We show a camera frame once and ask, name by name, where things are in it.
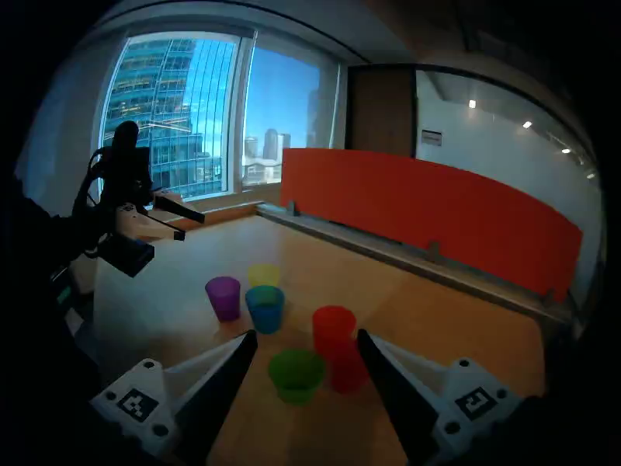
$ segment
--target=plastic cup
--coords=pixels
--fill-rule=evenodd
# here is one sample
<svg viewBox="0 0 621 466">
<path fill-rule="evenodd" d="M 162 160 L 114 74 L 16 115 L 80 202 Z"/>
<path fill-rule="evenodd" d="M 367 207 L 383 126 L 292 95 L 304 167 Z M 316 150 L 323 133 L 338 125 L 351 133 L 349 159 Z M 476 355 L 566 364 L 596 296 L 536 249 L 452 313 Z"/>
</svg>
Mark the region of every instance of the plastic cup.
<svg viewBox="0 0 621 466">
<path fill-rule="evenodd" d="M 277 287 L 280 282 L 280 269 L 272 264 L 255 264 L 248 268 L 248 281 L 251 287 Z"/>
<path fill-rule="evenodd" d="M 342 394 L 351 393 L 362 387 L 369 380 L 369 372 L 358 349 L 356 342 L 331 364 L 330 385 Z"/>
<path fill-rule="evenodd" d="M 313 351 L 286 349 L 272 358 L 268 372 L 281 400 L 303 405 L 321 385 L 325 362 Z"/>
<path fill-rule="evenodd" d="M 283 322 L 285 294 L 276 287 L 262 285 L 246 292 L 246 304 L 255 329 L 260 333 L 274 333 Z"/>
<path fill-rule="evenodd" d="M 353 345 L 352 333 L 356 317 L 347 308 L 324 306 L 313 314 L 313 341 L 315 351 L 327 361 L 347 354 Z"/>
<path fill-rule="evenodd" d="M 239 282 L 232 276 L 217 276 L 207 282 L 205 291 L 220 322 L 239 318 Z"/>
</svg>

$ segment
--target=red cup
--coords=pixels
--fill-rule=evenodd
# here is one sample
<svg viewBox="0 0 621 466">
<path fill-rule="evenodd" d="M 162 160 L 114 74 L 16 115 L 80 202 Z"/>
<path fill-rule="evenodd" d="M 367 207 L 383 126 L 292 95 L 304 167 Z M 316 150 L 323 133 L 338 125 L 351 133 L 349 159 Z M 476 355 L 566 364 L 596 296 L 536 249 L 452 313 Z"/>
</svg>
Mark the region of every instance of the red cup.
<svg viewBox="0 0 621 466">
<path fill-rule="evenodd" d="M 313 314 L 315 351 L 328 362 L 351 353 L 356 317 L 342 306 L 324 306 Z"/>
<path fill-rule="evenodd" d="M 346 394 L 358 390 L 369 380 L 369 372 L 356 348 L 356 342 L 331 364 L 330 384 L 338 393 Z"/>
</svg>

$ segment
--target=table surface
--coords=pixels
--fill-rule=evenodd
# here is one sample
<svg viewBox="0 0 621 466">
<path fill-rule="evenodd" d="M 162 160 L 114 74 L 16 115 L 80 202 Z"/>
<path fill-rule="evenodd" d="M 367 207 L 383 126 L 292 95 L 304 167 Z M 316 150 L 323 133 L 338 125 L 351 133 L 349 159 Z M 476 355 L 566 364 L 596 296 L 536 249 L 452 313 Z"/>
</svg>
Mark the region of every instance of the table surface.
<svg viewBox="0 0 621 466">
<path fill-rule="evenodd" d="M 518 395 L 543 393 L 537 324 L 469 294 L 257 216 L 154 245 L 155 258 L 133 279 L 98 264 L 95 332 L 108 382 L 145 357 L 172 366 L 250 329 L 245 304 L 241 319 L 218 322 L 205 283 L 235 276 L 244 293 L 251 264 L 281 269 L 283 328 L 258 336 L 209 464 L 405 464 L 371 383 L 353 395 L 325 384 L 304 407 L 276 396 L 267 374 L 270 358 L 285 348 L 312 348 L 311 316 L 327 304 L 346 306 L 359 328 L 430 360 L 448 365 L 469 356 Z"/>
</svg>

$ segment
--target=orange panel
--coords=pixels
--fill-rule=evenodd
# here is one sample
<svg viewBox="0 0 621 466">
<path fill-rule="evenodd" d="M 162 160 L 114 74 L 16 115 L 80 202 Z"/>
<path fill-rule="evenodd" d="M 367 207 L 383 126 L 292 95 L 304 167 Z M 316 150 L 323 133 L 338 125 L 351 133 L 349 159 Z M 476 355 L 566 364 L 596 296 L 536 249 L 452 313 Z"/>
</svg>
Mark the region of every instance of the orange panel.
<svg viewBox="0 0 621 466">
<path fill-rule="evenodd" d="M 280 202 L 426 249 L 562 301 L 582 232 L 510 186 L 398 155 L 286 149 Z"/>
</svg>

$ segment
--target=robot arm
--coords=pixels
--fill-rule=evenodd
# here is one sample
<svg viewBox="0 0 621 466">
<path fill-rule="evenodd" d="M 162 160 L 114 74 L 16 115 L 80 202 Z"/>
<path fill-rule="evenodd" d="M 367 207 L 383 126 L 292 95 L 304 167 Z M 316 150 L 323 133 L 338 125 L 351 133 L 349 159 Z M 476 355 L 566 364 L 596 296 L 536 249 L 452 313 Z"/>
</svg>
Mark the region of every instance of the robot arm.
<svg viewBox="0 0 621 466">
<path fill-rule="evenodd" d="M 156 209 L 199 223 L 205 220 L 179 195 L 153 190 L 149 149 L 136 147 L 138 131 L 133 121 L 121 123 L 114 132 L 112 146 L 92 155 L 73 208 L 73 217 L 97 217 L 102 225 L 88 237 L 85 254 L 101 257 L 129 276 L 135 276 L 154 258 L 154 247 L 140 237 L 185 239 L 183 230 L 149 217 L 145 206 L 152 202 Z M 99 160 L 93 165 L 96 156 Z M 103 179 L 103 190 L 99 203 L 91 207 L 87 204 L 88 190 L 98 178 Z"/>
</svg>

